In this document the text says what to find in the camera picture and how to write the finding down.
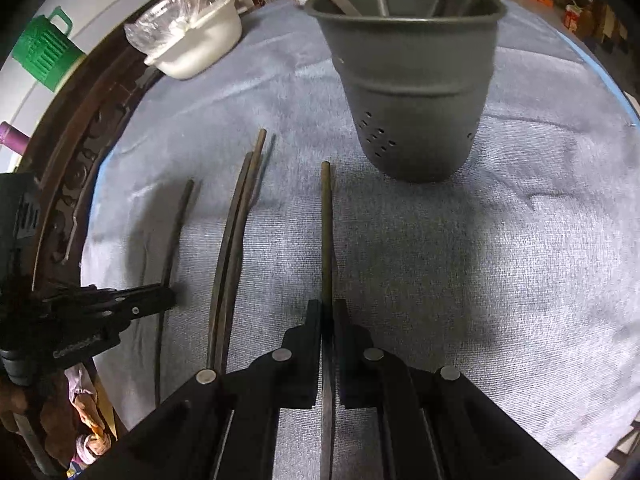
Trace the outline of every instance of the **carved wooden edge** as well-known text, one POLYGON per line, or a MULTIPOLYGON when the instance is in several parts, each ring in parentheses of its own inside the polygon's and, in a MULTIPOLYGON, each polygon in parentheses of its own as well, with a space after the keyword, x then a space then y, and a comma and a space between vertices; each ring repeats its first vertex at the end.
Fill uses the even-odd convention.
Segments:
POLYGON ((122 25, 94 48, 44 113, 18 172, 32 172, 39 190, 36 243, 23 251, 32 289, 48 294, 79 285, 80 259, 100 164, 120 138, 143 95, 162 73, 126 39, 122 25))

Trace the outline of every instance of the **white wall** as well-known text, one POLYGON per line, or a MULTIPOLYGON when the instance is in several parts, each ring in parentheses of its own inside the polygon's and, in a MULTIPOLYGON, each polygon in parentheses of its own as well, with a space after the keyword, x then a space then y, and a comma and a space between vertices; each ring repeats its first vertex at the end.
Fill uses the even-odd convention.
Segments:
MULTIPOLYGON (((36 15, 49 13, 57 6, 74 23, 70 38, 90 52, 124 18, 149 0, 47 0, 36 15)), ((24 70, 17 61, 7 59, 0 70, 0 121, 7 121, 31 136, 53 94, 24 70)), ((0 146, 0 171, 6 171, 12 152, 0 146)))

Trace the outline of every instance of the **black bracket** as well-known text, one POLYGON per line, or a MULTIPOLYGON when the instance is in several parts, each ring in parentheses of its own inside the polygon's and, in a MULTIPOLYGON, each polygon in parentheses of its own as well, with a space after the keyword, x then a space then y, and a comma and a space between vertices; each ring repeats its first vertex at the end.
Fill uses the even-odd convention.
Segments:
POLYGON ((127 290, 90 285, 46 300, 21 297, 28 299, 10 302, 12 308, 0 323, 1 362, 18 386, 37 384, 50 372, 116 346, 132 320, 175 305, 175 293, 160 284, 127 290))
POLYGON ((454 367, 408 367, 376 348, 334 302, 345 408, 378 409, 385 477, 446 480, 576 480, 454 367))
POLYGON ((280 409, 316 403, 320 313, 320 303, 309 301, 304 325, 248 368, 199 371, 84 471, 84 480, 270 480, 280 409))

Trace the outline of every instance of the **fabric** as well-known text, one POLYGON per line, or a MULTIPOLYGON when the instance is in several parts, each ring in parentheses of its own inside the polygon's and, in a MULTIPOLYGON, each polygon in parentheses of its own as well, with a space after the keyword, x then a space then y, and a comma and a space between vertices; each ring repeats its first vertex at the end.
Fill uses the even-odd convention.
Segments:
POLYGON ((65 370, 68 381, 69 402, 78 412, 80 421, 91 430, 76 438, 77 462, 89 465, 111 449, 111 438, 104 432, 104 422, 98 413, 97 392, 91 382, 89 372, 83 364, 77 364, 65 370))
MULTIPOLYGON (((459 367, 578 476, 640 407, 639 136, 602 79, 545 22, 508 4, 471 154, 414 185, 364 157, 318 24, 289 2, 188 81, 164 78, 100 170, 82 284, 160 280, 188 178, 166 316, 162 396, 204 367, 228 206, 270 133, 244 236, 230 371, 280 345, 320 295, 320 163, 334 171, 334 296, 407 364, 459 367)), ((156 320, 95 358, 121 419, 153 409, 156 320)), ((337 480, 381 479, 374 413, 337 412, 337 480)), ((274 478, 317 478, 320 409, 284 410, 274 478)))

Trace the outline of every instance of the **plastic bag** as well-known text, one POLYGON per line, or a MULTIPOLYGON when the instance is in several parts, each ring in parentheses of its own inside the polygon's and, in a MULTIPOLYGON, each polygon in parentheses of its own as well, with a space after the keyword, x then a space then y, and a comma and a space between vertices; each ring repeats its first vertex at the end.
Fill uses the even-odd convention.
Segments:
POLYGON ((161 0, 135 23, 126 23, 127 40, 148 56, 159 56, 184 37, 215 0, 161 0))

